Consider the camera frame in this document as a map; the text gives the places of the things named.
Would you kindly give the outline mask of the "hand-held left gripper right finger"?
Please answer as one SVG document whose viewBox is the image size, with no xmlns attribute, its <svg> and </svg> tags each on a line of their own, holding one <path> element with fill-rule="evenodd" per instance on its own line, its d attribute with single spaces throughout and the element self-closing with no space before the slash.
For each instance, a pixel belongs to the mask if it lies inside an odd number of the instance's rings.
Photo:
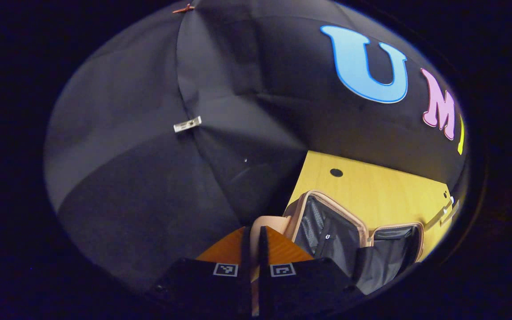
<svg viewBox="0 0 512 320">
<path fill-rule="evenodd" d="M 314 259 L 272 229 L 260 229 L 259 318 L 330 318 L 357 306 L 364 294 L 329 258 Z"/>
</svg>

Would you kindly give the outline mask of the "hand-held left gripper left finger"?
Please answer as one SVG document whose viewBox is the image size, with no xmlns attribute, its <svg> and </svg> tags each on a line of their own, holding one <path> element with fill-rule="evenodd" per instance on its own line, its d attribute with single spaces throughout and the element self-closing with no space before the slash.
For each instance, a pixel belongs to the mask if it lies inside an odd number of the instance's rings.
<svg viewBox="0 0 512 320">
<path fill-rule="evenodd" d="M 250 318 L 250 228 L 217 241 L 195 259 L 180 258 L 153 285 L 171 318 Z"/>
</svg>

